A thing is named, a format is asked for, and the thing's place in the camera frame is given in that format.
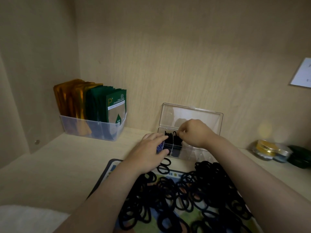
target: small jar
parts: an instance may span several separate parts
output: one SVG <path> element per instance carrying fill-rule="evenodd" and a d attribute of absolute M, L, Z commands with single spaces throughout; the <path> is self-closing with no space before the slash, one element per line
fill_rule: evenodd
<path fill-rule="evenodd" d="M 276 155 L 273 157 L 273 160 L 280 162 L 280 163 L 286 163 L 288 157 L 291 155 L 292 150 L 288 148 L 286 145 L 276 143 L 276 146 L 278 147 L 278 151 Z"/>
<path fill-rule="evenodd" d="M 278 147 L 271 142 L 265 140 L 258 140 L 256 146 L 253 148 L 256 156 L 262 160 L 270 161 L 276 155 Z"/>

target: gold jar lid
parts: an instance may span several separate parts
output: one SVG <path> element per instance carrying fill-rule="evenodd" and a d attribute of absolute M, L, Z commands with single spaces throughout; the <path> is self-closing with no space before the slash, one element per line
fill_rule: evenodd
<path fill-rule="evenodd" d="M 263 154 L 274 157 L 279 148 L 269 141 L 258 140 L 256 149 Z"/>

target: plastic storage bin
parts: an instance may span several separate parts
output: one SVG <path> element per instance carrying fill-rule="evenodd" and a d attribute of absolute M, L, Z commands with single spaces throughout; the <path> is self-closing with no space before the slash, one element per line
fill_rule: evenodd
<path fill-rule="evenodd" d="M 97 122 L 62 115 L 60 115 L 60 118 L 66 134 L 116 141 L 124 128 L 126 115 L 122 124 Z"/>
<path fill-rule="evenodd" d="M 163 103 L 161 117 L 159 122 L 158 133 L 164 134 L 165 132 L 173 133 L 177 131 L 180 125 L 189 119 L 200 119 L 207 126 L 209 126 L 213 132 L 220 134 L 223 114 L 197 109 L 192 107 L 186 107 L 181 105 Z M 186 142 L 182 142 L 182 146 L 166 145 L 170 150 L 169 157 L 179 158 L 189 161 L 209 161 L 216 162 L 216 159 L 205 149 L 195 148 L 188 145 Z"/>

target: hinged lid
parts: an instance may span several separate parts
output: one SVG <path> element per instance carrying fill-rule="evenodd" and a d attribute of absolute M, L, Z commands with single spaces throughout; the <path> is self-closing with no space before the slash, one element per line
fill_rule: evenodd
<path fill-rule="evenodd" d="M 223 113 L 163 103 L 159 126 L 178 130 L 189 119 L 200 119 L 216 134 L 220 135 Z"/>

